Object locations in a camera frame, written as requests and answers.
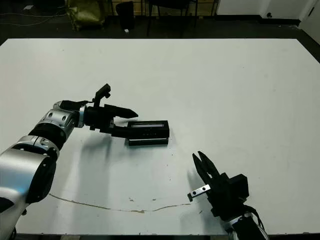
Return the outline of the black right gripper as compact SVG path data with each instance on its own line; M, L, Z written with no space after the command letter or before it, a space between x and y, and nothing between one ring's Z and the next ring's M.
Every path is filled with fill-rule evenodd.
M226 173L220 174L214 163L202 152L199 152L198 156L193 153L192 158L196 171L205 185L188 193L189 201L192 202L193 198L206 194L212 206L213 216L225 222L244 215L247 177L242 173L231 178Z

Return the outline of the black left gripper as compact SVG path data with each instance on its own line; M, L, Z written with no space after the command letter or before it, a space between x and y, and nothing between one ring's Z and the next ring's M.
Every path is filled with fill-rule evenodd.
M130 128L114 125L114 118L137 118L139 115L131 109L105 104L104 106L88 106L84 110L83 122L91 131L98 129L101 133L113 137L128 138Z

